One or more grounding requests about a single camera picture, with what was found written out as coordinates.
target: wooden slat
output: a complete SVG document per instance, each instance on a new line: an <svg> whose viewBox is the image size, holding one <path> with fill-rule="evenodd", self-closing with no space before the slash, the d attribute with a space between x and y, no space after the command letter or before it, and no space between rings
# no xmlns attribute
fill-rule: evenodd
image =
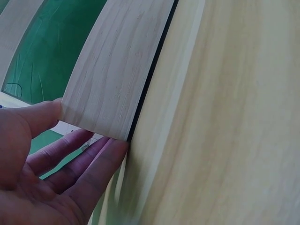
<svg viewBox="0 0 300 225"><path fill-rule="evenodd" d="M174 0L108 0L62 100L62 120L126 140Z"/></svg>
<svg viewBox="0 0 300 225"><path fill-rule="evenodd" d="M199 26L203 2L179 2L111 212L120 224L299 224L299 2L207 0Z"/></svg>
<svg viewBox="0 0 300 225"><path fill-rule="evenodd" d="M10 0L0 14L0 90L14 54L44 0Z"/></svg>

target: wood grain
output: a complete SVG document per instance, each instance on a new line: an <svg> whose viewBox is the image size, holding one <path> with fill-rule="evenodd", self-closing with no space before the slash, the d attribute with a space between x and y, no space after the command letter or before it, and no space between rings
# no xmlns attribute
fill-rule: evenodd
<svg viewBox="0 0 300 225"><path fill-rule="evenodd" d="M106 225L300 223L299 2L203 3L179 1Z"/></svg>
<svg viewBox="0 0 300 225"><path fill-rule="evenodd" d="M108 0L62 100L62 120L126 140L174 0Z"/></svg>
<svg viewBox="0 0 300 225"><path fill-rule="evenodd" d="M44 0L9 0L0 14L0 90L15 52Z"/></svg>

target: black cable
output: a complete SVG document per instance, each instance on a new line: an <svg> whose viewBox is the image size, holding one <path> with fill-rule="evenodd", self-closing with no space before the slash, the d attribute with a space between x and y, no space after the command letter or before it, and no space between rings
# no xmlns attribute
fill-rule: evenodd
<svg viewBox="0 0 300 225"><path fill-rule="evenodd" d="M20 87L20 89L21 89L21 96L20 96L20 98L22 98L22 94L23 94L23 88L22 88L22 86L21 86L21 85L19 85L18 83L7 83L7 84L11 84L11 85L17 85L17 86L19 86L19 87Z"/></svg>

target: light wood panel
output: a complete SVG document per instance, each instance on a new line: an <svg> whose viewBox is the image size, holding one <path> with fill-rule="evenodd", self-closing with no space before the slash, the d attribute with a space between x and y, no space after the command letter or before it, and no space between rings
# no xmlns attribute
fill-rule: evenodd
<svg viewBox="0 0 300 225"><path fill-rule="evenodd" d="M9 0L0 14L0 90L14 54L44 0Z"/></svg>
<svg viewBox="0 0 300 225"><path fill-rule="evenodd" d="M114 216L119 224L297 225L299 2L207 0L200 23L203 2L179 1Z"/></svg>
<svg viewBox="0 0 300 225"><path fill-rule="evenodd" d="M62 100L62 120L126 140L174 0L108 0Z"/></svg>

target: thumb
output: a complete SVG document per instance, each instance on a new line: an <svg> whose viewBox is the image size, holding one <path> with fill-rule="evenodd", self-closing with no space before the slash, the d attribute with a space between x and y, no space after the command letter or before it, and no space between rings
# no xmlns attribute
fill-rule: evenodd
<svg viewBox="0 0 300 225"><path fill-rule="evenodd" d="M61 100L45 101L24 108L6 109L19 116L30 131L31 138L57 125L61 112Z"/></svg>

